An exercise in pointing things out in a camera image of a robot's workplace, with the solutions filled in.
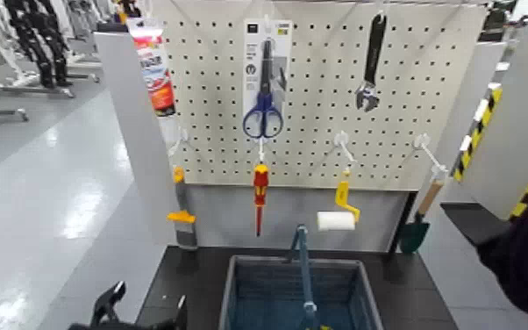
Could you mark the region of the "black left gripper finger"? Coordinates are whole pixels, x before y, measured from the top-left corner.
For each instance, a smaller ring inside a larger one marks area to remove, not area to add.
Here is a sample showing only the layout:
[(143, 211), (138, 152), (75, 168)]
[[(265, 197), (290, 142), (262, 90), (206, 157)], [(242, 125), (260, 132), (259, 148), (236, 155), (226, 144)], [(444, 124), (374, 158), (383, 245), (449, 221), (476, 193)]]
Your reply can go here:
[(177, 303), (176, 314), (173, 318), (165, 319), (151, 325), (152, 330), (186, 330), (188, 327), (188, 307), (185, 295)]
[(105, 322), (122, 322), (116, 311), (115, 305), (122, 300), (126, 293), (124, 281), (118, 281), (108, 290), (102, 293), (94, 303), (90, 325), (98, 325)]

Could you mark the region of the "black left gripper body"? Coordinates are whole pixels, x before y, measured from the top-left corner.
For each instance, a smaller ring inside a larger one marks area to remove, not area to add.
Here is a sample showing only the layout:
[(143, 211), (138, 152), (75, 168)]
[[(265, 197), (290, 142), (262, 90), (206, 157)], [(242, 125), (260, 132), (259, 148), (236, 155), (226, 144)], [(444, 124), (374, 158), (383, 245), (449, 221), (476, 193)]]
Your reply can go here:
[(150, 327), (124, 322), (105, 322), (98, 325), (73, 323), (68, 327), (68, 330), (150, 330)]

